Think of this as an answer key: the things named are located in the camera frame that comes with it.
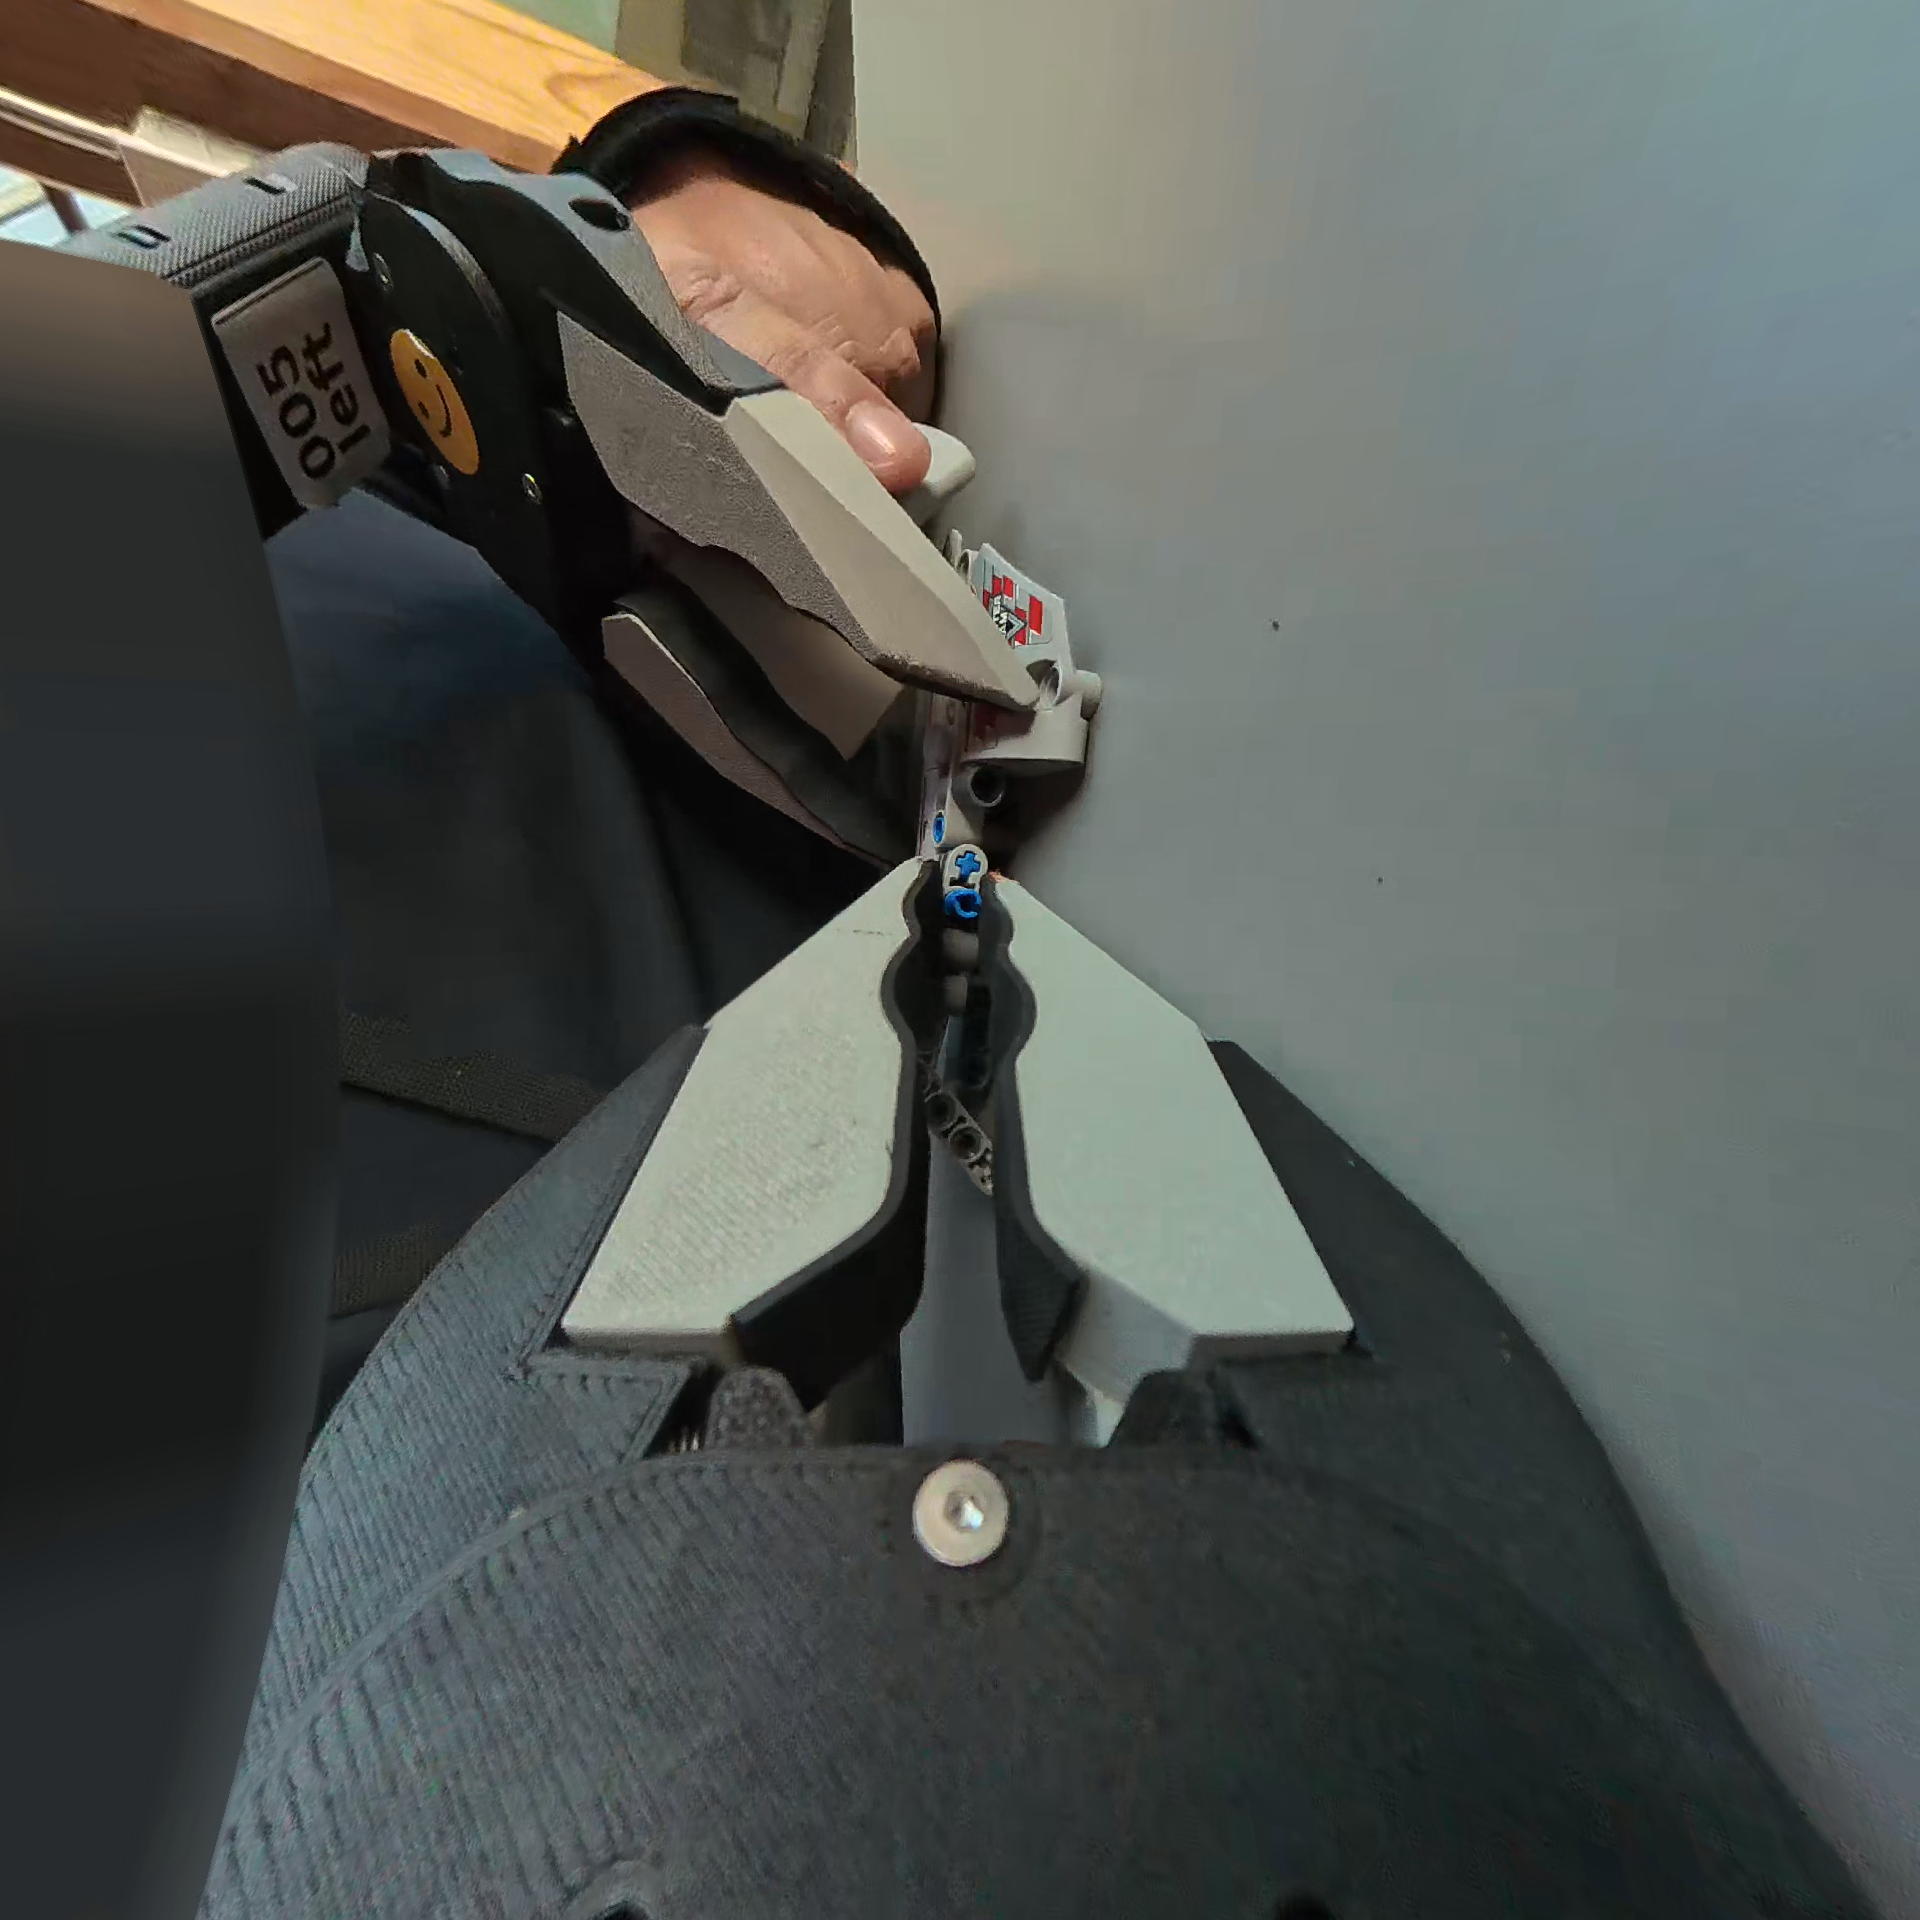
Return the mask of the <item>person's left hand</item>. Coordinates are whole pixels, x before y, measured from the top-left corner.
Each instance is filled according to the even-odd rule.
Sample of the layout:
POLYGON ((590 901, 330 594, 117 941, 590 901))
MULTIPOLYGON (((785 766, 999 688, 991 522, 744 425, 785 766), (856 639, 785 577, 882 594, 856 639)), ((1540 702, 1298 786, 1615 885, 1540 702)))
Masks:
POLYGON ((629 205, 691 322, 802 394, 890 496, 925 486, 945 322, 907 263, 711 142, 653 166, 629 205))

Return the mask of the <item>grey white lego vehicle model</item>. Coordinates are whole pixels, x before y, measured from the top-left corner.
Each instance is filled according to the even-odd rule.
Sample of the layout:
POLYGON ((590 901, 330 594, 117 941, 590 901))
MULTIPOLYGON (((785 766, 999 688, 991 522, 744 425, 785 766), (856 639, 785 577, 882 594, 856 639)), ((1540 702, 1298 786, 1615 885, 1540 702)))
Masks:
POLYGON ((999 873, 1021 841, 1087 776, 1087 726, 1105 688, 1075 660, 1059 594, 1021 577, 999 548, 970 548, 960 533, 945 533, 945 559, 1012 639, 1021 688, 1038 696, 1026 709, 907 696, 917 854, 960 901, 950 919, 976 919, 987 873, 999 873))

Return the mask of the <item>wooden beam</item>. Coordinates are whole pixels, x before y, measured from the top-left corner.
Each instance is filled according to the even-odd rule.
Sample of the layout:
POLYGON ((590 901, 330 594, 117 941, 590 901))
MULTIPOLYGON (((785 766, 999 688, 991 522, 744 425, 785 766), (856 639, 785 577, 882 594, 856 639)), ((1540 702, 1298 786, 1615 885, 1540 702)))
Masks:
POLYGON ((133 194, 133 114, 275 142, 462 142, 552 171, 661 78, 500 0, 9 0, 0 166, 133 194))

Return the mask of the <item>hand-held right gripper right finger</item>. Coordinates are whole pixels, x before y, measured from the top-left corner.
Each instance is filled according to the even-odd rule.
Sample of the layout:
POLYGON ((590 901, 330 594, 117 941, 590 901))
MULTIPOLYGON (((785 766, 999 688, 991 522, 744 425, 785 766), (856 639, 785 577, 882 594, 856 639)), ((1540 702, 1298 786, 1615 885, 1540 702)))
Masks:
POLYGON ((1154 1374, 1343 1353, 1221 1043, 1026 885, 976 901, 991 1099, 991 1297, 1075 1436, 1117 1436, 1154 1374))

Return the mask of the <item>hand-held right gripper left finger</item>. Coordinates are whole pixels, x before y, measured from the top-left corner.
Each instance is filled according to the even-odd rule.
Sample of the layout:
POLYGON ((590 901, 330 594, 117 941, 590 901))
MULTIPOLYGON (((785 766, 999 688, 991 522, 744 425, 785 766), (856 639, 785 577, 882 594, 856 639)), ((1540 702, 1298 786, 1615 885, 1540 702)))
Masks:
POLYGON ((822 1404, 925 1285, 925 863, 704 1018, 568 1306, 568 1349, 752 1361, 822 1404))

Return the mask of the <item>dark grey lego beam piece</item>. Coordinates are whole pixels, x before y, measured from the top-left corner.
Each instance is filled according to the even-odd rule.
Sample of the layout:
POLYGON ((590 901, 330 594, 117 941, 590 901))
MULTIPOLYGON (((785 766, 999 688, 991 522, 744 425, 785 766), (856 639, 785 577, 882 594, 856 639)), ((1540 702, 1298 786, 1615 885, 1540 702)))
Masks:
POLYGON ((938 941, 938 1031, 917 1043, 917 1099, 925 1135, 950 1147, 950 1164, 991 1192, 991 1063, 987 1063, 987 1010, 991 996, 976 989, 976 919, 987 919, 987 852, 950 841, 945 852, 945 941, 938 941))

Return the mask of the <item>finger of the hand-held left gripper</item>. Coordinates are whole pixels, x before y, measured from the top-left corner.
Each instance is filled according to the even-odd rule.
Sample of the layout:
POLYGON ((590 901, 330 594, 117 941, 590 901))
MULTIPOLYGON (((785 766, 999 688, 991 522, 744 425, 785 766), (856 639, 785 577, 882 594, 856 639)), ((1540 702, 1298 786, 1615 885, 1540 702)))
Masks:
POLYGON ((704 409, 578 313, 557 313, 557 353, 568 399, 636 513, 752 566, 782 609, 832 625, 890 688, 1038 702, 987 604, 802 394, 761 382, 704 409))
POLYGON ((903 863, 917 852, 917 696, 836 755, 782 702, 761 660, 683 594, 643 585, 600 621, 606 681, 729 786, 802 819, 818 841, 903 863))

